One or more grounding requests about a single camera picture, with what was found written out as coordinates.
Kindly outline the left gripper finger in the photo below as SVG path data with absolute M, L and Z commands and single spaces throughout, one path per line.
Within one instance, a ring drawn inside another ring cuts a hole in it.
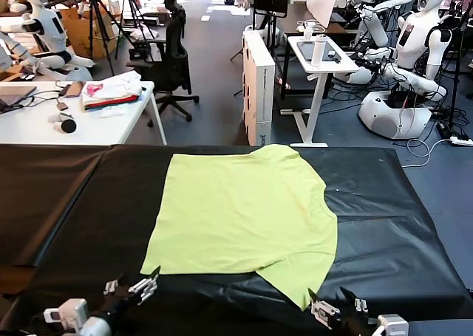
M 125 281 L 125 274 L 121 273 L 117 278 L 107 281 L 104 287 L 104 295 L 115 294 Z
M 128 294 L 137 305 L 143 304 L 153 296 L 157 289 L 157 280 L 160 276 L 160 269 L 161 266 L 156 267 L 147 278 L 142 279 L 128 289 Z

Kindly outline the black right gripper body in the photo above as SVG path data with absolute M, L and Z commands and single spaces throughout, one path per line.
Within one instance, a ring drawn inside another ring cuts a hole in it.
M 369 336 L 377 327 L 368 311 L 341 312 L 334 321 L 334 333 L 341 336 Z

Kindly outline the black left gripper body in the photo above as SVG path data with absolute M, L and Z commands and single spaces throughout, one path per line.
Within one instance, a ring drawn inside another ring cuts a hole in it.
M 98 310 L 98 316 L 104 319 L 120 318 L 128 308 L 141 302 L 140 293 L 132 293 L 127 289 L 117 289 L 104 297 L 103 305 Z

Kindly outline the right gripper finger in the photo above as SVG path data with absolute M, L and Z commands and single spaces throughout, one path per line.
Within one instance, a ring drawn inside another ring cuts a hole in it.
M 310 313 L 328 329 L 337 329 L 341 324 L 341 312 L 326 301 L 319 299 L 312 290 L 307 290 L 310 296 Z
M 367 301 L 365 299 L 359 298 L 354 292 L 344 287 L 340 287 L 340 290 L 347 302 L 352 304 L 357 312 L 368 312 Z

